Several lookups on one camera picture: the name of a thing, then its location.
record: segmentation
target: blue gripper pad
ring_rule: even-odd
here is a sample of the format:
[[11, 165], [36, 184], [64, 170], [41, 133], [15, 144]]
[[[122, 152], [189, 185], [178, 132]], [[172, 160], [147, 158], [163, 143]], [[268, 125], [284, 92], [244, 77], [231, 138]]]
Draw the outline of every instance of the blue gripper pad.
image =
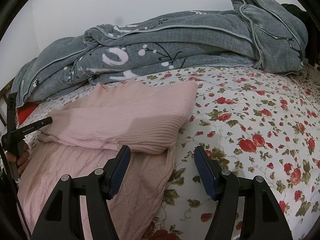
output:
[[122, 146], [114, 160], [117, 162], [116, 168], [110, 177], [109, 195], [111, 198], [118, 194], [125, 172], [130, 162], [131, 152], [126, 145]]
[[215, 189], [215, 179], [209, 168], [209, 162], [211, 160], [207, 156], [206, 152], [202, 147], [196, 147], [194, 150], [195, 163], [204, 186], [205, 192], [212, 200], [217, 200], [217, 192]]

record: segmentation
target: folded sweater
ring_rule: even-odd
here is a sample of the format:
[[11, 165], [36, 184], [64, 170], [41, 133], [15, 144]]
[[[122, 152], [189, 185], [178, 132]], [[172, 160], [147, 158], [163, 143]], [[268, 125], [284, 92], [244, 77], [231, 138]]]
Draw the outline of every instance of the folded sweater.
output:
[[[42, 128], [42, 142], [20, 180], [18, 197], [30, 230], [63, 174], [86, 176], [128, 145], [131, 161], [108, 206], [119, 238], [139, 239], [161, 204], [178, 130], [196, 90], [189, 81], [158, 87], [133, 80], [113, 88], [100, 84], [91, 95], [53, 110], [53, 123]], [[85, 239], [92, 239], [84, 197], [81, 214]]]

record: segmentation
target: person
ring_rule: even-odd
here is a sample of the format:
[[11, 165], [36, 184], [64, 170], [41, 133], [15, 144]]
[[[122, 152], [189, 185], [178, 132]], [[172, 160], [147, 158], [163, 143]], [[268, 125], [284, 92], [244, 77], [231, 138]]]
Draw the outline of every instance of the person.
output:
[[20, 156], [20, 158], [17, 160], [17, 157], [15, 157], [13, 154], [7, 152], [5, 154], [8, 162], [11, 162], [11, 163], [15, 163], [17, 162], [17, 165], [19, 166], [18, 168], [18, 174], [22, 174], [25, 170], [25, 168], [28, 166], [30, 160], [29, 160], [29, 156], [30, 156], [30, 153], [29, 153], [29, 146], [27, 143], [24, 143], [22, 149], [24, 150], [23, 154]]

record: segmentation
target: bed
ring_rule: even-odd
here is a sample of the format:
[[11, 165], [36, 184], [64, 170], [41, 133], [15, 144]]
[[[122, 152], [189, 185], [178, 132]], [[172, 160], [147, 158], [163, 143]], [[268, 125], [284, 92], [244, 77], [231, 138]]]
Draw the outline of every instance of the bed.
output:
[[[149, 86], [185, 80], [198, 84], [196, 103], [179, 131], [175, 170], [161, 208], [142, 239], [205, 238], [216, 203], [205, 193], [193, 160], [198, 145], [237, 176], [265, 178], [293, 239], [303, 239], [320, 215], [319, 78], [319, 72], [306, 65], [300, 76], [197, 66], [137, 79]], [[23, 125], [89, 95], [93, 88], [84, 85], [40, 104]], [[37, 135], [26, 137], [31, 149], [37, 144]], [[243, 202], [240, 198], [233, 239], [240, 235]]]

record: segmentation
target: metal screw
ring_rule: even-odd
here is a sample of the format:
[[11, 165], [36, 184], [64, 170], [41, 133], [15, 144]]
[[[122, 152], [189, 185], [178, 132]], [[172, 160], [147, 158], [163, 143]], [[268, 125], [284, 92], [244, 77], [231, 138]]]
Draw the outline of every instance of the metal screw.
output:
[[264, 179], [263, 179], [263, 177], [261, 177], [261, 176], [256, 176], [256, 181], [257, 181], [257, 182], [263, 182]]
[[221, 171], [221, 173], [222, 173], [223, 175], [225, 175], [225, 176], [229, 176], [229, 175], [231, 174], [231, 172], [230, 172], [229, 170], [227, 170], [227, 169], [223, 169], [223, 170]]
[[69, 179], [69, 175], [63, 175], [62, 177], [61, 177], [61, 180], [62, 181], [66, 181], [66, 180], [68, 180]]
[[102, 173], [103, 173], [103, 169], [96, 169], [94, 171], [94, 174], [96, 174], [96, 175], [101, 175]]

